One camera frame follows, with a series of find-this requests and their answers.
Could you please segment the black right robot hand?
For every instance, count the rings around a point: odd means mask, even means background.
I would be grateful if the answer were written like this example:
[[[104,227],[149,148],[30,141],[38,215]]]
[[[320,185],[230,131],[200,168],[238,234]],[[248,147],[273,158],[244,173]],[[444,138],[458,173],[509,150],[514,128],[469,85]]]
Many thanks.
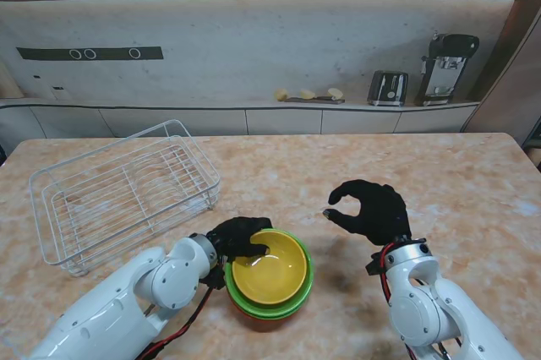
[[[399,237],[412,237],[406,204],[392,186],[362,179],[347,181],[331,192],[328,204],[335,205],[347,196],[359,201],[359,213],[345,215],[326,209],[323,215],[327,220],[351,234],[365,236],[375,246],[385,246]]]

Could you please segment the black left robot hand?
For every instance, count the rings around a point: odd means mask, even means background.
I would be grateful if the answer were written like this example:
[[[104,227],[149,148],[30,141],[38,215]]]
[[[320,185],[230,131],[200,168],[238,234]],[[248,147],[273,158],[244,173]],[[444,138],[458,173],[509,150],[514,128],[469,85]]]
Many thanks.
[[[251,237],[257,232],[272,228],[271,220],[267,217],[237,216],[217,225],[208,231],[205,237],[216,251],[219,265],[223,257],[235,260],[237,257],[265,255],[268,247],[252,243]]]

